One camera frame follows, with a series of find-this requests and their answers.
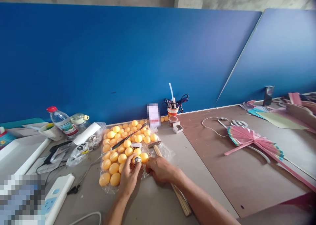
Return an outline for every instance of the water bottle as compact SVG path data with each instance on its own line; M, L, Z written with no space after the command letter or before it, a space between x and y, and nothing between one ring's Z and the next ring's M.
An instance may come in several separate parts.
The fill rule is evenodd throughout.
M57 110L55 106L47 108L47 111L53 123L67 135L68 140L74 140L80 134L66 113Z

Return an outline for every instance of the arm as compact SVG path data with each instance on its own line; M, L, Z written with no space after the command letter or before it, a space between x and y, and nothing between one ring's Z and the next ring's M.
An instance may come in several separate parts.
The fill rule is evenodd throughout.
M132 154L125 161L121 174L121 182L118 188L118 194L103 223L104 225L120 225L122 223L122 211L125 210L126 204L131 197L137 182L138 173L142 166L141 163L138 163L134 168L133 164L131 164L131 160L134 156L136 156L136 154Z
M313 112L304 106L286 104L287 113L308 124L312 129L316 130L316 116Z
M176 185L186 197L201 224L237 225L237 220L215 199L191 181L179 168L169 164L162 157L149 158L147 172L159 183Z

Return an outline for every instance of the cup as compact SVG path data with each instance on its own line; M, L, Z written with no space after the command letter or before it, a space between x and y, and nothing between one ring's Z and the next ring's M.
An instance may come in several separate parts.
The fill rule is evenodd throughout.
M175 108L175 109L172 109L172 108L169 108L168 107L168 116L176 116L177 113L178 113L178 110L179 110L179 107L178 108Z
M63 138L65 138L65 134L56 126L54 125L52 128L46 130L47 128L47 125L43 126L39 132L42 134L42 135L45 135L47 138L50 138L54 141L58 141L58 140L61 140Z

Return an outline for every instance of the bottle label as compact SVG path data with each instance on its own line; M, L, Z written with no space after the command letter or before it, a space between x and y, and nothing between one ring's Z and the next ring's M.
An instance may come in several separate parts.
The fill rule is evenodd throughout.
M74 125L69 121L68 123L58 126L65 134L68 136L73 135L78 132Z

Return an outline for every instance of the hand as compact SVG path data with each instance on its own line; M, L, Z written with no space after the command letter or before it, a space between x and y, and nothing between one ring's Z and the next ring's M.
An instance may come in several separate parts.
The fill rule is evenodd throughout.
M142 167L142 163L137 163L136 166L131 164L131 160L136 154L129 156L124 164L121 182L119 184L118 192L127 196L130 196L135 189L137 176Z
M174 183L175 178L179 176L181 170L159 156L157 158L150 157L148 159L146 171L150 173L158 183Z
M286 110L289 115L304 122L314 116L309 109L299 105L286 104Z

